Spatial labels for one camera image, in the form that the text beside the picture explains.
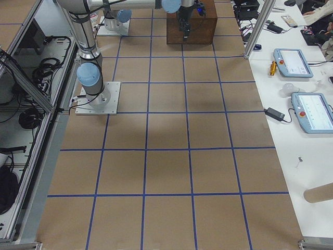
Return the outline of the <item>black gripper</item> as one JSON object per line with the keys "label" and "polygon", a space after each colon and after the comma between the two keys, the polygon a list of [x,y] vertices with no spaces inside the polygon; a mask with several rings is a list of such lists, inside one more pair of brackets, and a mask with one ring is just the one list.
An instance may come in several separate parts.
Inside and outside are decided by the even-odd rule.
{"label": "black gripper", "polygon": [[190,28],[191,28],[189,20],[192,17],[192,13],[193,13],[192,6],[190,7],[181,6],[177,11],[179,30],[183,31],[183,42],[186,42],[189,37]]}

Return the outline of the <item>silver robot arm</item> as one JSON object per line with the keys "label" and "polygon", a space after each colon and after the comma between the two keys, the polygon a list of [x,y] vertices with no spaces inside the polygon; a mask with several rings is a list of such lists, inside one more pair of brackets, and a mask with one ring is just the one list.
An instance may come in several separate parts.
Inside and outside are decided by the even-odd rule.
{"label": "silver robot arm", "polygon": [[128,22],[132,16],[132,11],[128,9],[104,10],[104,26],[109,31],[117,31]]}
{"label": "silver robot arm", "polygon": [[100,49],[94,38],[91,14],[104,11],[105,18],[116,23],[126,23],[133,9],[163,9],[168,14],[177,13],[184,38],[188,38],[189,20],[194,9],[199,8],[199,1],[58,1],[66,15],[75,41],[79,47],[82,65],[76,71],[86,97],[86,104],[97,109],[105,107],[111,93],[103,81]]}

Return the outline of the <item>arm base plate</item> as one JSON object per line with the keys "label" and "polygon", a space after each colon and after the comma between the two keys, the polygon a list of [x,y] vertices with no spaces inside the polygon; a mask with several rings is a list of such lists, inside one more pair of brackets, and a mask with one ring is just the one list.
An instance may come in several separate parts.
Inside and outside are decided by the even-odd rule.
{"label": "arm base plate", "polygon": [[97,36],[128,36],[130,20],[121,23],[116,19],[105,19],[101,17],[98,24]]}
{"label": "arm base plate", "polygon": [[104,91],[92,102],[92,96],[79,98],[76,115],[116,115],[118,110],[121,82],[104,82]]}

